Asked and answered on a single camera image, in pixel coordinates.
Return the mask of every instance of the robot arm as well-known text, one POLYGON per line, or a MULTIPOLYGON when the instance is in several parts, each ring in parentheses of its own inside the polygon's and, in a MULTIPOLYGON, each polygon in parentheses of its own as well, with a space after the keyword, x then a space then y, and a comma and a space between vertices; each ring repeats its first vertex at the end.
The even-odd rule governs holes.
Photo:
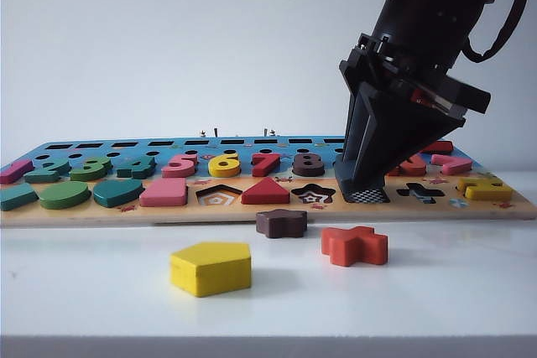
POLYGON ((362 34, 340 71, 351 92, 345 145, 336 177, 347 200, 384 186, 384 175, 440 137, 462 127, 467 109, 484 113, 490 94, 446 72, 463 52, 479 62, 505 44, 526 0, 484 55, 468 36, 494 0, 386 0, 371 35, 362 34))

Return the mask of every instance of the green oval block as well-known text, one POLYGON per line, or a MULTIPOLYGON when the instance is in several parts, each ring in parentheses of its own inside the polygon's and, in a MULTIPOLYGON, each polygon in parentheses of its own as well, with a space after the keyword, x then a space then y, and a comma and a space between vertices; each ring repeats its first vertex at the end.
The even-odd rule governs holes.
POLYGON ((93 157, 84 161, 82 168, 70 171, 69 176, 70 180, 87 182, 88 180, 104 178, 111 168, 112 162, 109 157, 93 157))
POLYGON ((93 199, 105 207, 115 207, 136 200, 143 192, 140 179, 103 180, 93 188, 93 199))
POLYGON ((133 160, 129 165, 117 167, 118 178, 146 179, 154 173, 154 157, 146 156, 133 160))
POLYGON ((43 168, 34 169, 24 174, 24 181, 29 184, 45 184, 56 182, 60 175, 70 171, 69 160, 59 158, 43 163, 43 168))
POLYGON ((0 190, 0 210, 8 211, 37 200, 34 189, 29 184, 18 184, 0 190))
POLYGON ((39 194, 39 203, 49 210, 68 209, 88 200, 91 196, 84 182, 61 182, 52 184, 39 194))

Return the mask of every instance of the rectangular slot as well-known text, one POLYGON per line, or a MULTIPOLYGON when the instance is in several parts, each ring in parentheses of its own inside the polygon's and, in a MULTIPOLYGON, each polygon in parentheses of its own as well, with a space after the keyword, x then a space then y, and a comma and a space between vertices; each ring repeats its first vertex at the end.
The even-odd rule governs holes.
POLYGON ((122 143, 114 143, 112 147, 134 147, 136 142, 122 142, 122 143))
POLYGON ((311 144, 313 141, 310 138, 290 138, 289 144, 311 144))
POLYGON ((102 143, 85 143, 79 144, 76 148, 99 148, 102 143))
POLYGON ((222 140, 220 144, 244 144, 244 140, 242 139, 222 140))
POLYGON ((50 144, 45 150, 63 150, 72 147, 72 144, 50 144))
POLYGON ((325 138, 326 144, 343 144, 344 142, 344 138, 325 138))
POLYGON ((260 138, 253 141, 254 144, 276 144, 277 142, 275 138, 260 138))
POLYGON ((209 144, 209 140, 187 140, 185 146, 203 146, 209 144))
POLYGON ((171 141, 156 141, 151 142, 148 146, 171 146, 174 142, 171 141))

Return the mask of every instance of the white wall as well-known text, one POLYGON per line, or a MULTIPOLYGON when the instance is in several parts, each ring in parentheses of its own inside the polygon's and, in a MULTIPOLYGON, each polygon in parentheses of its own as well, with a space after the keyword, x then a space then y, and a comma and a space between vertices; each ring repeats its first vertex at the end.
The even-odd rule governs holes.
MULTIPOLYGON (((487 10, 495 38, 510 0, 487 10)), ((337 69, 383 0, 2 0, 2 164, 48 141, 340 134, 337 69)), ((537 169, 537 0, 494 60, 456 78, 493 94, 452 139, 491 169, 537 169)))

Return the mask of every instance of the white tabletop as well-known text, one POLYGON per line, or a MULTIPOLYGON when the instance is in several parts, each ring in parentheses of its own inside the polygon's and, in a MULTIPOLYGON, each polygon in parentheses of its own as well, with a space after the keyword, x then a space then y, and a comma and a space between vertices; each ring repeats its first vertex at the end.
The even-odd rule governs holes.
MULTIPOLYGON (((498 176, 537 203, 537 173, 498 176)), ((321 227, 362 224, 314 223, 305 238, 275 240, 253 224, 2 230, 3 353, 415 356, 425 347, 428 356, 529 356, 537 348, 536 221, 365 223, 388 235, 388 264, 331 265, 321 227), (169 254, 199 241, 249 243, 252 288, 196 298, 172 285, 169 254)))

